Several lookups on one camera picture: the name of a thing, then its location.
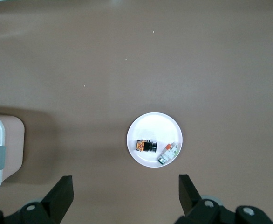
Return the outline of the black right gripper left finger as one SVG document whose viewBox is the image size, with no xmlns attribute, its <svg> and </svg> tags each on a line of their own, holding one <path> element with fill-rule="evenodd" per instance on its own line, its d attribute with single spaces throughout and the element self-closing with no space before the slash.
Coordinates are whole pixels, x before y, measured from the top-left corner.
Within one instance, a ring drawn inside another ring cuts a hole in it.
<svg viewBox="0 0 273 224">
<path fill-rule="evenodd" d="M 22 224 L 59 224 L 74 199 L 73 178 L 63 176 L 40 202 L 26 204 L 20 210 Z"/>
</svg>

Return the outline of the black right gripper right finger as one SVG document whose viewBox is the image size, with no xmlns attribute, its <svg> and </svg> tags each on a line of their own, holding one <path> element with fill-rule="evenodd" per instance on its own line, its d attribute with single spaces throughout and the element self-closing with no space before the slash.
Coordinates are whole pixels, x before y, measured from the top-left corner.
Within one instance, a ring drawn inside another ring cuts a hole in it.
<svg viewBox="0 0 273 224">
<path fill-rule="evenodd" d="M 188 175 L 179 175 L 179 200 L 184 216 L 179 224 L 218 224 L 220 206 L 211 199 L 203 199 Z"/>
</svg>

